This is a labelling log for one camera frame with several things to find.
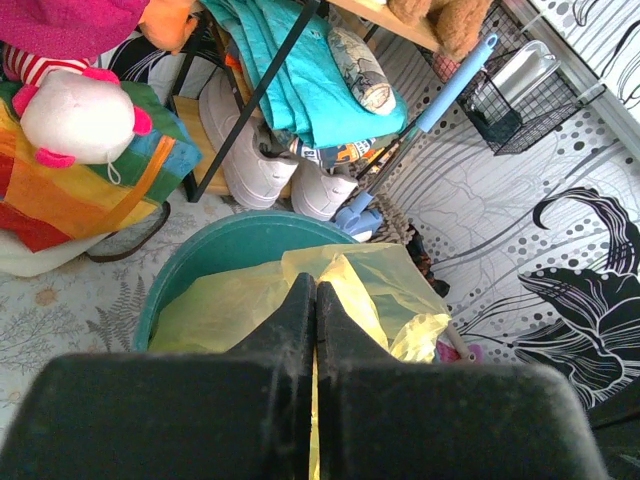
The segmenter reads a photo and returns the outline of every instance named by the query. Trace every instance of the white sneaker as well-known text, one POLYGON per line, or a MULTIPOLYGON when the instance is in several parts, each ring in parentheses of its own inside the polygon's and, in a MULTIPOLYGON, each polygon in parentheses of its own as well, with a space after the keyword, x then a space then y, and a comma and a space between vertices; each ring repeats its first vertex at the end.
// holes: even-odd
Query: white sneaker
POLYGON ((345 174, 330 175, 313 162, 301 160, 293 176, 291 203, 296 213, 328 221, 358 185, 345 174))
MULTIPOLYGON (((217 150, 240 116, 222 70, 216 72, 202 90, 199 106, 204 130, 217 150)), ((244 207, 263 210, 278 199, 298 161, 262 155, 256 141, 256 121, 250 118, 244 126, 222 162, 222 169, 233 198, 244 207)))

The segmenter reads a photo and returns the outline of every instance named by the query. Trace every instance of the wooden shelf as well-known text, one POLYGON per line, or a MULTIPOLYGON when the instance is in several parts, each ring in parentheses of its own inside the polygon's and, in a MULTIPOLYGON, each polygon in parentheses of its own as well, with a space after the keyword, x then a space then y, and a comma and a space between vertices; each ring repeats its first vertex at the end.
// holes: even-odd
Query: wooden shelf
MULTIPOLYGON (((189 135, 202 152, 202 161, 193 169, 193 174, 196 177, 196 182, 200 184, 204 178, 207 170, 216 158, 216 150, 211 145, 207 133, 204 131, 202 122, 200 121, 200 108, 198 101, 192 98, 185 98, 174 96, 173 101, 176 105, 176 114, 180 117, 180 120, 184 122, 189 135)), ((219 168, 213 175, 213 179, 207 187, 208 193, 213 193, 220 196, 228 196, 229 187, 227 187, 227 181, 224 178, 224 172, 222 168, 219 168)), ((291 186, 287 185, 282 189, 280 193, 281 198, 286 198, 291 195, 291 186)))
POLYGON ((329 3, 365 18, 400 37, 417 43, 432 52, 442 53, 440 42, 436 37, 431 23, 423 18, 420 23, 411 27, 401 22, 389 7, 372 2, 371 0, 329 0, 329 3))

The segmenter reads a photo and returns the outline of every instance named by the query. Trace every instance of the white fabric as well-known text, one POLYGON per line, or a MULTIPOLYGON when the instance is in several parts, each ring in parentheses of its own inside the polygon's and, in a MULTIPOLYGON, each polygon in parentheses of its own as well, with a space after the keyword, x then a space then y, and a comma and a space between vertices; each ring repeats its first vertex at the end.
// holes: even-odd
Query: white fabric
POLYGON ((14 233, 0 230, 0 272, 17 277, 35 277, 74 259, 106 236, 73 240, 33 253, 14 233))
POLYGON ((87 164, 115 161, 134 124, 133 103, 118 85, 65 71, 45 78, 20 119, 32 145, 87 164))

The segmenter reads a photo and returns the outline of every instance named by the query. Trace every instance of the patterned wall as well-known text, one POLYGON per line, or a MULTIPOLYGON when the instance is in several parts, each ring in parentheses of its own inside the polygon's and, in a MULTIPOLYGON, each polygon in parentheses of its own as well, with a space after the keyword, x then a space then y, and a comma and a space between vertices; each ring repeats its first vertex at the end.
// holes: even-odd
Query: patterned wall
POLYGON ((640 2, 531 1, 640 121, 640 2))
MULTIPOLYGON (((376 35, 385 72, 421 111, 441 84, 415 46, 376 35)), ((640 375, 635 192, 638 162, 590 110, 494 157, 454 106, 390 182, 452 285, 466 341, 487 362, 558 368, 585 407, 640 375)))

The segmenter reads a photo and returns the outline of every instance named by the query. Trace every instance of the stuffed toy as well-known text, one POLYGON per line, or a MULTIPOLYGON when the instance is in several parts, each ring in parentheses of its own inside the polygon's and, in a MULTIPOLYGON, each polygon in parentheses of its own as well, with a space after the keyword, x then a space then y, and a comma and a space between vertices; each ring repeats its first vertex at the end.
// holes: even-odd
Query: stuffed toy
POLYGON ((89 67, 88 59, 52 60, 8 45, 3 60, 7 77, 25 84, 12 103, 36 161, 51 168, 106 163, 112 182, 119 183, 111 163, 152 125, 118 77, 89 67))
POLYGON ((195 4, 196 0, 151 0, 140 18, 140 31, 154 47, 177 55, 198 25, 190 18, 195 4))
POLYGON ((388 0, 403 23, 415 26, 425 16, 435 23, 447 56, 463 59, 478 43, 482 22, 492 0, 388 0))

